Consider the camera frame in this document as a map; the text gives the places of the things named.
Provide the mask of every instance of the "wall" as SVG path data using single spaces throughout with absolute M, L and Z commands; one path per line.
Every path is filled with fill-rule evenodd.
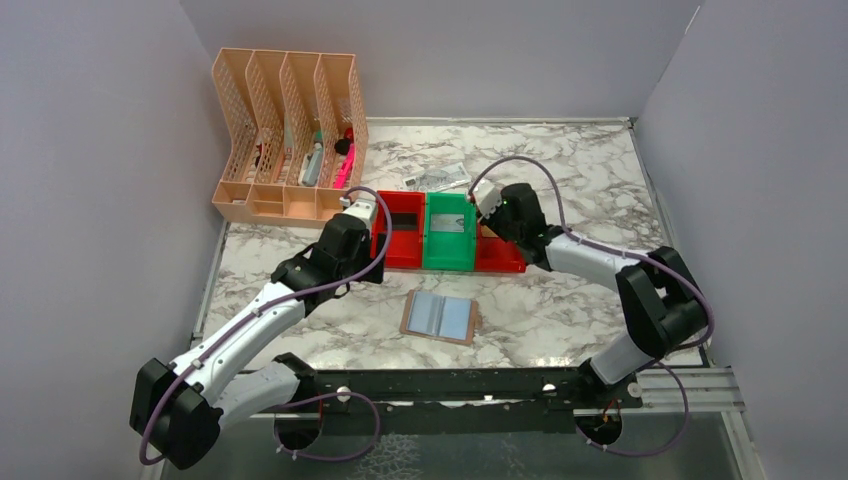
M 848 3 L 709 0 L 637 123 L 769 478 L 844 478 Z
M 4 2 L 0 478 L 135 478 L 135 373 L 184 349 L 229 142 L 179 4 Z
M 702 0 L 181 0 L 203 45 L 359 55 L 369 116 L 636 116 Z

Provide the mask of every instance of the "pink pen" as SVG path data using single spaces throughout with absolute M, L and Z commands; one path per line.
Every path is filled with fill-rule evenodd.
M 353 170 L 353 160 L 355 156 L 356 147 L 353 143 L 351 143 L 350 150 L 347 152 L 347 158 L 345 158 L 345 161 L 342 164 L 342 168 L 339 169 L 339 174 L 336 177 L 335 183 L 333 183 L 333 188 L 344 187 L 344 183 L 347 181 L 347 177 L 350 176 L 350 172 Z

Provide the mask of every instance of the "green tray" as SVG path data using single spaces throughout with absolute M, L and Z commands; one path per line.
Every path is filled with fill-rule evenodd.
M 428 193 L 421 266 L 435 270 L 474 270 L 477 217 L 461 193 Z

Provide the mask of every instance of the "beige file organizer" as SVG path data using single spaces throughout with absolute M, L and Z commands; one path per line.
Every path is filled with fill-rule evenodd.
M 320 228 L 341 212 L 339 197 L 359 185 L 368 147 L 356 56 L 225 48 L 212 76 L 232 142 L 212 197 L 221 214 L 231 222 Z M 344 161 L 334 145 L 347 128 L 354 132 L 355 163 L 344 187 L 334 189 Z M 318 185 L 299 186 L 318 131 L 324 142 Z

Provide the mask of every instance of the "purple hose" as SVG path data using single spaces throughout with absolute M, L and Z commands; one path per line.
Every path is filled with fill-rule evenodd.
M 586 443 L 597 448 L 598 450 L 602 450 L 606 453 L 611 453 L 613 455 L 619 455 L 621 457 L 630 457 L 630 458 L 641 458 L 641 457 L 653 457 L 654 455 L 659 455 L 661 453 L 665 453 L 672 448 L 674 448 L 679 442 L 680 439 L 683 438 L 683 433 L 686 431 L 686 428 L 689 426 L 689 397 L 686 395 L 686 389 L 683 388 L 683 381 L 680 380 L 680 377 L 677 376 L 672 369 L 667 367 L 662 362 L 656 362 L 657 365 L 664 368 L 666 372 L 671 375 L 671 378 L 677 382 L 677 386 L 680 388 L 680 395 L 683 397 L 683 425 L 680 427 L 680 430 L 674 434 L 674 437 L 668 441 L 662 447 L 655 448 L 653 450 L 648 450 L 646 452 L 631 452 L 629 450 L 618 450 L 616 448 L 604 447 L 604 445 L 599 445 L 592 440 L 589 440 L 589 437 L 583 433 L 583 430 L 577 429 L 577 432 L 586 439 Z
M 686 280 L 685 278 L 683 278 L 682 275 L 680 275 L 679 273 L 675 272 L 674 270 L 668 268 L 667 266 L 663 265 L 662 263 L 654 260 L 653 258 L 650 258 L 646 255 L 642 255 L 642 254 L 639 254 L 639 253 L 629 252 L 625 249 L 619 250 L 619 249 L 616 249 L 616 248 L 611 248 L 611 247 L 608 247 L 606 245 L 603 245 L 603 244 L 600 244 L 600 243 L 597 243 L 597 242 L 593 242 L 592 240 L 582 238 L 582 237 L 578 236 L 577 234 L 575 234 L 574 232 L 572 232 L 571 229 L 568 228 L 568 223 L 566 223 L 566 221 L 565 221 L 565 209 L 562 206 L 563 205 L 562 196 L 559 193 L 559 186 L 557 186 L 556 180 L 554 179 L 554 176 L 551 175 L 551 172 L 547 168 L 545 168 L 545 166 L 542 165 L 539 161 L 533 160 L 532 158 L 528 158 L 528 157 L 525 157 L 525 156 L 522 156 L 522 155 L 510 155 L 508 157 L 504 157 L 504 158 L 492 163 L 488 167 L 486 167 L 483 170 L 483 172 L 480 173 L 480 175 L 478 175 L 477 178 L 474 179 L 474 182 L 471 183 L 471 187 L 468 188 L 468 195 L 473 195 L 472 192 L 474 192 L 474 188 L 477 186 L 478 183 L 480 183 L 480 180 L 482 180 L 483 177 L 487 173 L 489 173 L 493 168 L 497 167 L 498 165 L 500 165 L 502 163 L 509 162 L 509 161 L 512 161 L 512 160 L 521 160 L 521 161 L 524 161 L 524 162 L 532 163 L 533 165 L 536 165 L 537 167 L 539 167 L 542 170 L 542 172 L 545 173 L 545 176 L 548 177 L 548 180 L 550 180 L 551 186 L 553 187 L 554 195 L 556 196 L 557 208 L 559 208 L 559 222 L 560 222 L 560 225 L 562 226 L 563 230 L 565 230 L 565 234 L 566 234 L 566 236 L 568 236 L 568 238 L 570 238 L 570 239 L 572 239 L 576 242 L 582 242 L 584 245 L 588 245 L 588 246 L 590 246 L 590 247 L 592 247 L 596 250 L 600 250 L 602 252 L 609 253 L 611 255 L 623 255 L 623 256 L 625 256 L 627 258 L 631 258 L 633 260 L 639 260 L 639 261 L 645 262 L 645 263 L 651 265 L 652 267 L 654 267 L 658 270 L 661 270 L 663 273 L 666 273 L 671 278 L 677 280 L 684 287 L 686 287 L 687 290 L 692 292 L 692 294 L 695 296 L 695 299 L 698 300 L 698 303 L 701 305 L 701 307 L 704 308 L 704 312 L 706 313 L 706 316 L 707 316 L 707 331 L 704 332 L 704 334 L 701 336 L 701 338 L 699 338 L 699 339 L 697 339 L 693 342 L 690 342 L 690 343 L 684 343 L 684 344 L 678 346 L 677 348 L 675 348 L 675 351 L 684 350 L 684 349 L 692 348 L 692 347 L 697 347 L 697 346 L 703 345 L 707 340 L 709 340 L 709 338 L 713 334 L 713 331 L 715 330 L 715 321 L 714 321 L 714 316 L 713 316 L 713 309 L 710 306 L 709 302 L 707 302 L 707 299 L 695 287 L 695 285 L 692 285 L 692 283 L 689 282 L 688 280 Z
M 371 195 L 374 196 L 374 198 L 377 199 L 377 202 L 380 204 L 380 207 L 383 209 L 384 212 L 389 211 L 389 207 L 388 207 L 388 205 L 386 205 L 386 202 L 383 200 L 383 198 L 377 192 L 375 192 L 374 190 L 371 190 L 368 187 L 363 187 L 363 186 L 352 187 L 347 192 L 345 192 L 344 196 L 347 197 L 347 196 L 350 195 L 351 192 L 356 192 L 356 191 L 370 193 Z M 259 307 L 259 311 L 264 312 L 267 309 L 274 307 L 274 306 L 277 306 L 277 305 L 279 305 L 283 302 L 288 302 L 289 300 L 294 300 L 296 298 L 300 298 L 300 297 L 303 297 L 305 295 L 311 295 L 313 293 L 323 292 L 324 290 L 331 290 L 331 289 L 335 290 L 335 289 L 339 288 L 340 286 L 342 286 L 346 283 L 355 282 L 355 281 L 359 280 L 360 278 L 362 278 L 363 276 L 367 275 L 368 272 L 373 270 L 374 267 L 376 267 L 383 260 L 383 258 L 386 256 L 386 252 L 389 249 L 389 243 L 391 243 L 391 241 L 392 241 L 392 216 L 386 215 L 385 217 L 386 217 L 386 241 L 385 241 L 385 243 L 383 243 L 383 248 L 380 249 L 380 252 L 374 258 L 374 260 L 372 260 L 371 263 L 369 263 L 365 268 L 363 268 L 359 272 L 354 273 L 353 275 L 351 275 L 347 278 L 343 278 L 341 280 L 338 280 L 338 281 L 335 281 L 335 282 L 332 282 L 332 283 L 328 283 L 326 285 L 319 285 L 317 287 L 307 288 L 305 290 L 301 290 L 299 292 L 294 292 L 294 293 L 291 293 L 289 295 L 283 295 L 282 297 L 276 298 L 276 299 L 271 300 L 270 302 L 266 303 L 265 305 L 262 305 L 261 307 Z M 227 330 L 226 333 L 221 335 L 221 337 L 215 343 L 213 343 L 202 354 L 200 354 L 200 356 L 197 357 L 197 360 L 199 360 L 201 364 L 203 362 L 205 362 L 210 356 L 212 356 L 213 353 L 215 353 L 216 350 L 221 348 L 221 345 L 223 345 L 227 340 L 229 340 L 233 335 L 235 335 L 236 332 L 241 330 L 242 327 L 244 327 L 248 322 L 250 322 L 251 320 L 253 320 L 255 318 L 256 318 L 256 315 L 253 312 L 247 314 L 244 318 L 242 318 L 235 325 L 233 325 L 232 328 Z M 159 463 L 160 461 L 162 461 L 163 458 L 165 458 L 165 455 L 160 455 L 160 456 L 153 458 L 153 459 L 147 458 L 147 446 L 150 444 L 150 436 L 153 433 L 153 426 L 156 424 L 156 421 L 159 419 L 159 415 L 162 414 L 162 410 L 165 408 L 165 403 L 167 403 L 168 399 L 171 397 L 171 395 L 174 393 L 174 391 L 177 389 L 177 387 L 194 370 L 195 370 L 195 368 L 194 368 L 193 365 L 189 365 L 188 367 L 186 367 L 186 369 L 183 371 L 183 373 L 181 373 L 174 380 L 174 382 L 168 387 L 168 389 L 165 390 L 165 393 L 159 399 L 159 402 L 156 404 L 156 407 L 153 409 L 153 412 L 150 414 L 150 418 L 147 420 L 147 425 L 144 427 L 144 433 L 141 435 L 141 447 L 139 448 L 139 451 L 138 451 L 138 459 L 141 461 L 141 463 L 143 465 L 153 465 L 153 464 Z
M 377 440 L 380 438 L 380 412 L 377 410 L 377 405 L 374 405 L 374 402 L 371 401 L 370 398 L 366 397 L 361 393 L 356 392 L 332 392 L 325 393 L 323 395 L 316 395 L 312 398 L 307 398 L 306 400 L 300 400 L 298 402 L 287 403 L 285 405 L 280 405 L 280 408 L 297 408 L 303 405 L 307 405 L 313 402 L 320 402 L 322 400 L 328 398 L 336 398 L 336 397 L 355 397 L 363 402 L 367 403 L 369 407 L 371 407 L 371 411 L 374 412 L 374 435 L 371 436 L 371 440 L 368 442 L 365 447 L 355 453 L 351 453 L 349 455 L 342 455 L 339 457 L 324 457 L 322 455 L 313 455 L 311 453 L 301 453 L 300 450 L 289 450 L 286 448 L 282 442 L 280 442 L 280 437 L 277 435 L 277 429 L 274 427 L 274 440 L 277 441 L 277 445 L 279 445 L 280 450 L 286 452 L 288 454 L 293 455 L 295 458 L 308 458 L 310 460 L 320 460 L 322 462 L 347 462 L 348 460 L 354 460 L 359 458 L 374 448 L 374 445 L 377 444 Z

